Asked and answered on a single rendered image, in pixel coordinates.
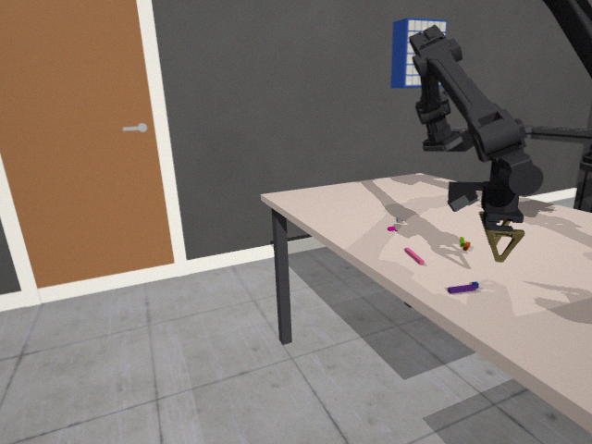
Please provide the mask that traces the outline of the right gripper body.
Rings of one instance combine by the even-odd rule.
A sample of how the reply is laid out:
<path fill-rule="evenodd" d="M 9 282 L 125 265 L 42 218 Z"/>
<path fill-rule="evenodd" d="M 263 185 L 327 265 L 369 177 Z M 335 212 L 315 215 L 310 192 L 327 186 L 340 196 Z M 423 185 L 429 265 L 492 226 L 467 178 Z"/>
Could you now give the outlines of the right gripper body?
<path fill-rule="evenodd" d="M 484 212 L 483 222 L 486 230 L 513 232 L 512 226 L 497 225 L 501 218 L 506 218 L 508 221 L 512 221 L 512 223 L 524 222 L 524 215 L 518 208 L 519 196 L 520 195 L 507 189 L 504 213 Z"/>

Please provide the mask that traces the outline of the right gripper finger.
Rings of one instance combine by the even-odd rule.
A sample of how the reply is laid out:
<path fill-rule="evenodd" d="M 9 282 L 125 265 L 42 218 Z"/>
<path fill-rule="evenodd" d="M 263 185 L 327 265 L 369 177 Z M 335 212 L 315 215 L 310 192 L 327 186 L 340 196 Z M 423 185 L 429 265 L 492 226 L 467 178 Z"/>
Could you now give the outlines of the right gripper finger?
<path fill-rule="evenodd" d="M 523 229 L 514 229 L 513 232 L 508 231 L 494 231 L 494 230 L 486 230 L 487 237 L 490 243 L 491 250 L 493 252 L 494 258 L 496 262 L 503 263 L 505 259 L 508 257 L 512 249 L 517 245 L 517 243 L 523 238 L 525 232 Z M 499 255 L 496 242 L 494 240 L 495 236 L 501 237 L 511 237 L 512 240 L 506 247 L 505 251 L 502 255 Z"/>
<path fill-rule="evenodd" d="M 485 225 L 484 225 L 484 222 L 483 222 L 483 211 L 480 211 L 480 212 L 479 212 L 479 215 L 480 215 L 480 218 L 481 218 L 481 221 L 482 221 L 483 227 L 484 227 L 484 229 L 485 229 Z M 501 218 L 500 220 L 502 220 L 502 221 L 503 221 L 503 222 L 502 222 L 502 224 L 501 224 L 502 226 L 509 226 L 509 224 L 511 223 L 511 221 L 507 221 L 507 219 L 506 219 L 506 218 Z M 496 237 L 495 237 L 495 239 L 494 239 L 494 240 L 495 240 L 495 242 L 496 242 L 496 245 L 499 243 L 500 239 L 501 239 L 501 237 L 500 237 L 500 236 L 496 236 Z"/>

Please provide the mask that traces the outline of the pink rod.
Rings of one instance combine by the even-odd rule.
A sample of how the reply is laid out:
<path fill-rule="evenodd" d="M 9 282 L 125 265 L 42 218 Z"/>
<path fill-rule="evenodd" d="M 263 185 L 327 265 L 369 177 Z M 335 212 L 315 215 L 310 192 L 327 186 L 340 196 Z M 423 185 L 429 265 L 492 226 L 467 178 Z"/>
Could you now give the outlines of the pink rod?
<path fill-rule="evenodd" d="M 408 253 L 419 265 L 424 264 L 424 260 L 414 253 L 410 248 L 405 248 L 405 252 Z"/>

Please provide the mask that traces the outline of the purple rod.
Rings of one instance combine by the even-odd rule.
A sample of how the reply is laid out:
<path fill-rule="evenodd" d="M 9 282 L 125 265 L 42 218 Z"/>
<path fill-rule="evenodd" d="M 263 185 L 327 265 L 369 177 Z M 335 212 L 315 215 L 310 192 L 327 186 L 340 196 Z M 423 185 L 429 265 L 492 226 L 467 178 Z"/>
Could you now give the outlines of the purple rod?
<path fill-rule="evenodd" d="M 476 285 L 471 284 L 471 285 L 463 285 L 463 286 L 449 287 L 448 288 L 448 293 L 449 294 L 452 294 L 452 293 L 466 292 L 466 291 L 472 291 L 472 290 L 476 290 Z"/>

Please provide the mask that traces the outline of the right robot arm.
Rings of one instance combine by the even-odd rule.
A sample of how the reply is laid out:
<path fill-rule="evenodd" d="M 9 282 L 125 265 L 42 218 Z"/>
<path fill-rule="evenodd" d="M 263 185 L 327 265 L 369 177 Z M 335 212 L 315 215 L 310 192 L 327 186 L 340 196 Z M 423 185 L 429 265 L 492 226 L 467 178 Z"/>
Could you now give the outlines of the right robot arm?
<path fill-rule="evenodd" d="M 423 145 L 445 146 L 461 136 L 459 131 L 451 134 L 445 118 L 450 114 L 449 96 L 467 122 L 478 159 L 484 163 L 492 160 L 489 181 L 449 182 L 447 202 L 452 211 L 476 203 L 476 191 L 482 191 L 481 205 L 486 213 L 504 213 L 507 189 L 518 195 L 536 192 L 543 173 L 524 153 L 527 136 L 522 120 L 514 119 L 506 108 L 481 93 L 457 63 L 463 59 L 461 46 L 453 38 L 448 40 L 436 24 L 410 36 L 409 41 L 422 88 L 415 108 L 427 128 L 428 139 Z M 438 81 L 445 91 L 439 92 Z"/>

